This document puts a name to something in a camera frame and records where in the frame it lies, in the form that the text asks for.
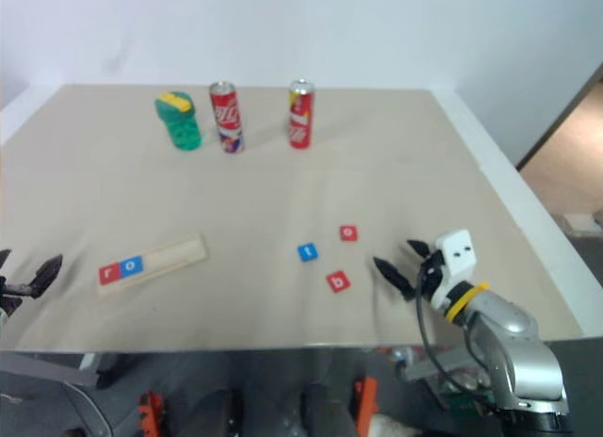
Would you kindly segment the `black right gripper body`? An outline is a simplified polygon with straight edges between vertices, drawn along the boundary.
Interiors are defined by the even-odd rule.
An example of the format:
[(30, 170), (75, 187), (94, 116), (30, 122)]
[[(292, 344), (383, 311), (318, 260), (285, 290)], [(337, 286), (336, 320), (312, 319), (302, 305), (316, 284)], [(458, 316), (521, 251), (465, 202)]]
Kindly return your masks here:
[(423, 298), (431, 298), (443, 281), (444, 256), (441, 251), (435, 251), (421, 264), (417, 274), (416, 287), (421, 290)]

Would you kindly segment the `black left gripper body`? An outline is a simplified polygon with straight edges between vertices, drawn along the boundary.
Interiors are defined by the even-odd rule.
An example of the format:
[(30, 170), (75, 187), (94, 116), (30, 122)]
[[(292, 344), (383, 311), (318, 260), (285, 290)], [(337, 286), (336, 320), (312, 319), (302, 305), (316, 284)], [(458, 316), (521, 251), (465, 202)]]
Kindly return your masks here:
[(23, 303), (24, 298), (35, 299), (38, 294), (29, 284), (8, 284), (7, 279), (1, 277), (1, 310), (11, 316)]

